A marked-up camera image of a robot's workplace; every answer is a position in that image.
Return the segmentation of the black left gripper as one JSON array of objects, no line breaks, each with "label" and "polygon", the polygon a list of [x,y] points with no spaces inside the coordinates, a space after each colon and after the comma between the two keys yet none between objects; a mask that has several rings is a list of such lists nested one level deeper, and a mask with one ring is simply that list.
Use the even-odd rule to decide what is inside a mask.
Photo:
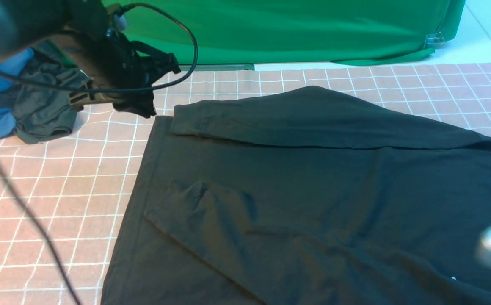
[{"label": "black left gripper", "polygon": [[[141,41],[130,41],[123,33],[106,30],[95,40],[86,33],[66,30],[51,41],[91,79],[90,87],[69,93],[68,104],[75,111],[89,105],[153,106],[153,92],[118,93],[119,89],[150,87],[168,73],[181,72],[176,56]],[[111,93],[93,92],[110,89]]]}]

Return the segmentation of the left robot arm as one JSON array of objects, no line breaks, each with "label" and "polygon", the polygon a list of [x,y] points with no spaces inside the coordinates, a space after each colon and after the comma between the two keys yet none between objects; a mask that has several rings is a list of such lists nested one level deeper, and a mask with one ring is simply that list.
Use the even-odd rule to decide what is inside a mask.
[{"label": "left robot arm", "polygon": [[0,63],[50,40],[88,77],[62,85],[77,111],[110,103],[120,112],[149,118],[152,84],[181,72],[172,53],[124,35],[125,14],[143,3],[105,5],[100,0],[0,0]]}]

